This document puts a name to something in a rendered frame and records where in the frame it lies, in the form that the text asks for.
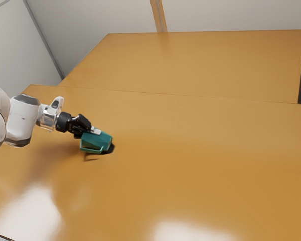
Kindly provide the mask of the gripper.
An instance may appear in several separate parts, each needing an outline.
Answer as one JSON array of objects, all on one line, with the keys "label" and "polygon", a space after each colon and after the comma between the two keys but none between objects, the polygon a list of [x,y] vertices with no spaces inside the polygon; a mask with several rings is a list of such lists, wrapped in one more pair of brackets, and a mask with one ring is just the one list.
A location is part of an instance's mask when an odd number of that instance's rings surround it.
[{"label": "gripper", "polygon": [[101,130],[91,124],[91,122],[79,114],[76,117],[71,116],[66,112],[61,112],[57,116],[55,129],[60,132],[70,132],[74,135],[82,135],[83,133],[101,134]]}]

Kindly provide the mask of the teal faceted mug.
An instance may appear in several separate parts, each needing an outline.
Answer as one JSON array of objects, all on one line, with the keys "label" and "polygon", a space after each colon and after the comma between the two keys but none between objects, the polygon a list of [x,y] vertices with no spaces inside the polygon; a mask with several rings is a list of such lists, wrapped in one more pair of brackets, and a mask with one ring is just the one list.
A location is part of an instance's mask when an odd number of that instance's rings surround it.
[{"label": "teal faceted mug", "polygon": [[102,154],[109,151],[112,140],[112,136],[106,132],[100,134],[84,132],[80,138],[79,148],[86,153]]}]

